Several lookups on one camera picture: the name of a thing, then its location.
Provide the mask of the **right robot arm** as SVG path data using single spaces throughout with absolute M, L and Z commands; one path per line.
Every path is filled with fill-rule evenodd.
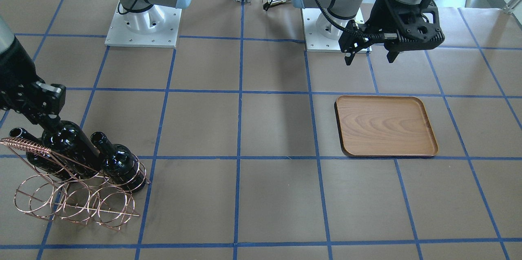
M 192 0 L 119 0 L 106 36 L 109 47 L 175 48 L 181 10 Z M 66 87 L 46 83 L 33 60 L 1 20 L 1 109 L 42 125 L 59 115 Z

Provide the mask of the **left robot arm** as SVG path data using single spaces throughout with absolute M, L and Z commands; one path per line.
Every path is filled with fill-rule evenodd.
M 393 63 L 405 51 L 437 48 L 445 41 L 434 0 L 376 0 L 363 24 L 355 21 L 362 0 L 292 0 L 295 8 L 316 8 L 321 28 L 334 38 L 345 63 L 360 50 L 382 43 Z

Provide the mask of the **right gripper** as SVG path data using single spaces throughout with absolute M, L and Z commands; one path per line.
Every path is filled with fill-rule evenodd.
M 42 128 L 61 128 L 66 87 L 46 84 L 17 38 L 1 53 L 1 108 L 24 115 Z

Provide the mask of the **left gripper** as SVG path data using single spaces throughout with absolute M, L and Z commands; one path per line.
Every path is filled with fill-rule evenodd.
M 430 50 L 445 41 L 434 0 L 420 0 L 412 5 L 398 0 L 376 0 L 369 19 L 360 29 L 346 26 L 339 39 L 345 64 L 350 66 L 363 48 L 383 43 L 386 58 L 393 63 L 404 51 Z

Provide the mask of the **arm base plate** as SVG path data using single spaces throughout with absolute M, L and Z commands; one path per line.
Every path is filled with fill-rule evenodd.
M 111 47 L 176 48 L 181 9 L 154 5 L 142 13 L 116 8 L 105 45 Z
M 318 8 L 301 10 L 308 52 L 340 53 L 339 39 L 342 31 L 333 26 Z

